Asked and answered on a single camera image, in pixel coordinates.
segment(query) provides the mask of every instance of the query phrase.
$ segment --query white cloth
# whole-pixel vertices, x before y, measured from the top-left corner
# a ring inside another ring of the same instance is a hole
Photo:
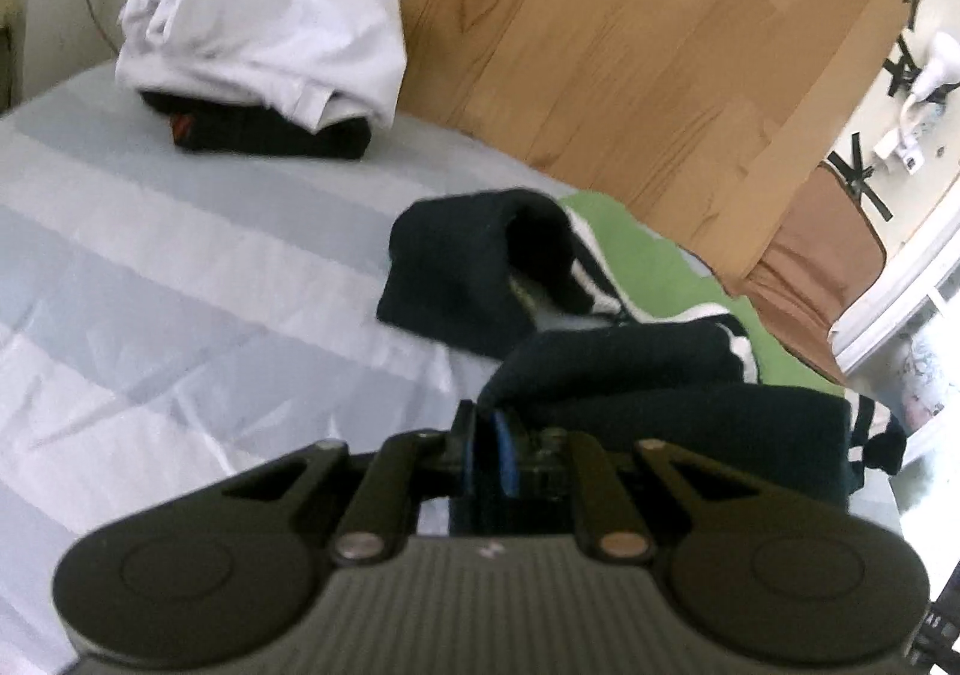
[[[406,67],[400,0],[127,0],[119,82],[275,108],[311,131],[390,125]]]

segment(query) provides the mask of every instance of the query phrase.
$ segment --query bed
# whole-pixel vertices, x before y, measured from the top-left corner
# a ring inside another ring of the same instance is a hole
[[[389,231],[512,186],[570,192],[404,117],[358,163],[180,154],[109,64],[0,122],[0,672],[69,660],[49,582],[92,528],[314,440],[447,426],[496,364],[376,321]],[[880,475],[853,510],[896,527]]]

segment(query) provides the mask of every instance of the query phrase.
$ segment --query wood grain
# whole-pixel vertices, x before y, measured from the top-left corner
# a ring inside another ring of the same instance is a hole
[[[907,16],[899,0],[401,8],[401,110],[607,192],[734,276],[760,258]]]

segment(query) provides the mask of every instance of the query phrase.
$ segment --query striped bed sheet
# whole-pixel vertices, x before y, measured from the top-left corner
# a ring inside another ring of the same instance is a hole
[[[494,362],[376,321],[390,228],[515,186],[570,192],[404,117],[356,163],[180,154],[109,64],[0,122],[0,672],[71,658],[49,586],[78,536],[314,440],[448,426]]]

